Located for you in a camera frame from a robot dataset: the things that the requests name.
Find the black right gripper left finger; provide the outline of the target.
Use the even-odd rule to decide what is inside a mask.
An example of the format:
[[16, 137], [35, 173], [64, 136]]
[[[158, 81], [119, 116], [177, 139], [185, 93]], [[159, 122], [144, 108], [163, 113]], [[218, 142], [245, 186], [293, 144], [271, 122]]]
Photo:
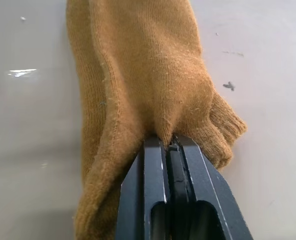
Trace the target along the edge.
[[172, 240], [170, 191], [161, 140], [144, 140], [120, 191], [115, 240]]

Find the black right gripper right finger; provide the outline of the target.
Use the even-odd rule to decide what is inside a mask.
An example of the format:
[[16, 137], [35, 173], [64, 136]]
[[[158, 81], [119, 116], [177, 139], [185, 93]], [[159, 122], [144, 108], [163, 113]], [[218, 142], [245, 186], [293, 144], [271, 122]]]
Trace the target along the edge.
[[172, 240], [254, 240], [224, 177], [190, 138], [168, 148]]

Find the mustard yellow sock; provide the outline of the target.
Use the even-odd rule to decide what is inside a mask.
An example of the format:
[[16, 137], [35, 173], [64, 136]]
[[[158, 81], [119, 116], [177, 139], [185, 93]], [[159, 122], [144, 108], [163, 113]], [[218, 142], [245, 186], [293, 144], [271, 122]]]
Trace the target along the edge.
[[76, 240], [114, 240], [120, 186], [144, 139], [194, 140], [218, 170], [245, 123], [216, 92], [189, 0], [67, 0], [82, 104]]

